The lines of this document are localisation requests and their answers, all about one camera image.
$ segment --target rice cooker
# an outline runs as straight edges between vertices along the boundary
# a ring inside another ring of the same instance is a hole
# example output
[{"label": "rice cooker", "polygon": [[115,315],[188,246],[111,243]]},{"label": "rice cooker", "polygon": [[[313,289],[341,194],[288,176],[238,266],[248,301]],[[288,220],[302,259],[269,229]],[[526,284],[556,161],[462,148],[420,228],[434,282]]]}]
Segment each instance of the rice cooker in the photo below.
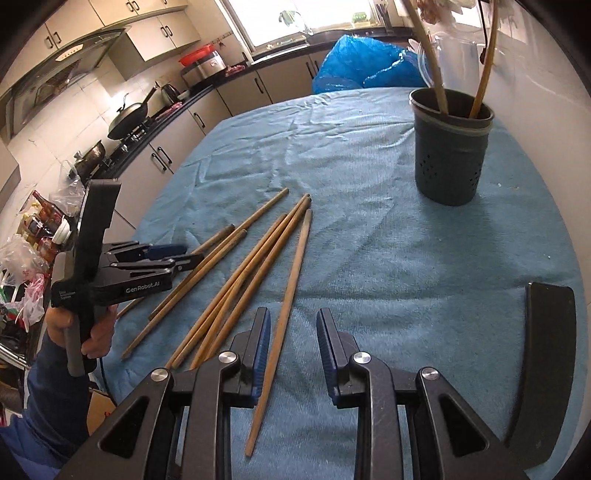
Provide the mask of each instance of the rice cooker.
[{"label": "rice cooker", "polygon": [[226,64],[223,62],[220,54],[213,50],[211,53],[194,61],[191,65],[181,70],[181,77],[187,84],[187,87],[202,82],[210,76],[226,69]]}]

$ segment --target dark gray cylinder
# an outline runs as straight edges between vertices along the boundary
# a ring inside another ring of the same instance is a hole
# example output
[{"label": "dark gray cylinder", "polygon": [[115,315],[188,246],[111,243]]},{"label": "dark gray cylinder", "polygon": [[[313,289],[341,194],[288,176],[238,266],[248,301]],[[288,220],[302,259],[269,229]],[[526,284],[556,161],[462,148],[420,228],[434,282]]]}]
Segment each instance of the dark gray cylinder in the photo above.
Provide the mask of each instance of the dark gray cylinder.
[{"label": "dark gray cylinder", "polygon": [[474,198],[495,116],[484,103],[468,118],[474,97],[446,89],[449,115],[437,107],[435,91],[410,94],[414,112],[414,178],[419,191],[444,205],[464,205]]}]

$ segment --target pot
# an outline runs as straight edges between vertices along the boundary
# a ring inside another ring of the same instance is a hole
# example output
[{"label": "pot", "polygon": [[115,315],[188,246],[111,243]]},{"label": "pot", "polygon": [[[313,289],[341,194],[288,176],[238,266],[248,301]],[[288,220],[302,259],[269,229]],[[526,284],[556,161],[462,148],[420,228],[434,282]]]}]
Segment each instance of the pot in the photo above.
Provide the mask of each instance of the pot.
[{"label": "pot", "polygon": [[96,145],[84,155],[80,152],[77,152],[74,155],[74,158],[76,159],[74,168],[76,169],[76,173],[80,176],[82,183],[86,183],[90,174],[92,174],[96,166],[105,159],[105,156],[105,146],[101,140],[99,140]]},{"label": "pot", "polygon": [[173,85],[167,83],[163,85],[160,89],[160,93],[162,94],[162,100],[164,104],[167,106],[173,106],[175,103],[180,102],[178,96],[181,94]]},{"label": "pot", "polygon": [[109,125],[109,137],[111,140],[121,140],[129,135],[141,122],[148,116],[148,101],[156,92],[157,88],[152,87],[148,96],[142,103],[133,103],[128,107],[125,106],[125,98],[123,99],[123,106],[117,111],[119,115]]}]

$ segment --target window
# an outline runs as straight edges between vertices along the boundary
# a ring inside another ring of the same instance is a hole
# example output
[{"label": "window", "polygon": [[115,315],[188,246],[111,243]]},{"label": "window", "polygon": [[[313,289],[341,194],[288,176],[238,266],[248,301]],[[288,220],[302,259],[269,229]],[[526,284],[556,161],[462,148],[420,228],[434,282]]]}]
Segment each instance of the window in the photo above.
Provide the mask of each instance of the window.
[{"label": "window", "polygon": [[225,0],[253,51],[276,48],[328,28],[375,25],[371,0]]}]

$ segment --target cable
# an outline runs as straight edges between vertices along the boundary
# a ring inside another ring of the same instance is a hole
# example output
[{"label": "cable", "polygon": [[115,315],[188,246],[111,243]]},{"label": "cable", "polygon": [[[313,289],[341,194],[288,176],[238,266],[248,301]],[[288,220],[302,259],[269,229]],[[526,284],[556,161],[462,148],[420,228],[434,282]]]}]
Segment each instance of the cable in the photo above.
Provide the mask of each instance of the cable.
[{"label": "cable", "polygon": [[109,384],[107,383],[107,379],[105,377],[105,366],[103,365],[103,358],[102,357],[99,358],[99,363],[100,363],[100,376],[103,378],[103,385],[105,386],[105,392],[106,392],[107,396],[111,399],[111,402],[113,402],[113,405],[116,407],[117,402],[113,398],[113,395],[111,395],[111,391],[109,389]]},{"label": "cable", "polygon": [[486,49],[488,48],[488,37],[486,36],[486,25],[484,24],[484,12],[482,11],[482,2],[478,0],[478,8],[480,9],[480,20],[482,21],[482,31],[484,32],[484,48],[480,54],[480,63],[484,65],[484,57],[486,56]]}]

